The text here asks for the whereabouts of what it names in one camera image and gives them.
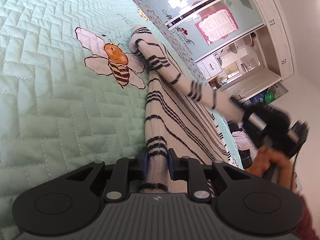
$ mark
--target metal rivet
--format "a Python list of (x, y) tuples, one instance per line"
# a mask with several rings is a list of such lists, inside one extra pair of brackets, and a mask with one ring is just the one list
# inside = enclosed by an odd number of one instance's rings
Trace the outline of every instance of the metal rivet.
[(194, 196), (196, 198), (201, 198), (201, 199), (205, 199), (208, 198), (210, 196), (210, 193), (208, 191), (205, 190), (198, 190), (194, 193)]
[(106, 194), (108, 199), (119, 199), (122, 197), (122, 194), (118, 191), (110, 191)]

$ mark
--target bee wing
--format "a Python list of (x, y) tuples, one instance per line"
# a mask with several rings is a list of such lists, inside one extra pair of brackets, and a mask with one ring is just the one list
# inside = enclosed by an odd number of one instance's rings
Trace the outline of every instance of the bee wing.
[(87, 57), (84, 59), (85, 66), (97, 74), (111, 75), (109, 60), (104, 57)]
[(90, 50), (94, 55), (108, 58), (108, 54), (103, 50), (105, 45), (103, 39), (80, 27), (76, 28), (75, 32), (82, 47)]
[(142, 73), (144, 71), (144, 63), (141, 61), (141, 59), (131, 53), (125, 54), (128, 58), (128, 67), (135, 71), (136, 73)]
[(130, 84), (139, 88), (139, 89), (145, 89), (146, 85), (144, 84), (143, 80), (139, 78), (135, 72), (133, 72), (131, 69), (129, 69), (130, 77), (129, 81)]

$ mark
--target bee embroidery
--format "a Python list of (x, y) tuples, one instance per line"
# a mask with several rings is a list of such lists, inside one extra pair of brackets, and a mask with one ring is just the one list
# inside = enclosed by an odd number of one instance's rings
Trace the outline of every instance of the bee embroidery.
[(144, 12), (140, 8), (138, 9), (138, 14), (146, 21), (149, 20), (149, 18), (144, 14)]
[(84, 59), (87, 68), (99, 75), (113, 75), (122, 88), (130, 83), (139, 89), (145, 89), (143, 80), (137, 76), (137, 73), (144, 71), (144, 64), (139, 57), (122, 52), (119, 44), (114, 45), (111, 40), (106, 44), (102, 38), (88, 30), (78, 27), (75, 32), (82, 47), (92, 53), (92, 57)]

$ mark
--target mint green quilt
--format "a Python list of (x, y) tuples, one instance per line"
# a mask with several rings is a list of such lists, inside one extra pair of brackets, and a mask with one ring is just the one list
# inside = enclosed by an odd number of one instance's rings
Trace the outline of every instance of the mint green quilt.
[(138, 11), (131, 0), (0, 0), (0, 240), (19, 233), (11, 207), (21, 192), (145, 145), (148, 74), (129, 54), (133, 26), (150, 29), (184, 65)]

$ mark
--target hand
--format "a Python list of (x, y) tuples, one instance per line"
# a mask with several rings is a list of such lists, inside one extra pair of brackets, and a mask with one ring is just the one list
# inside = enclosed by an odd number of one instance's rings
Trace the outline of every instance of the hand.
[(250, 172), (261, 177), (271, 163), (276, 163), (280, 167), (278, 185), (290, 189), (293, 167), (290, 160), (282, 152), (262, 146), (250, 167)]

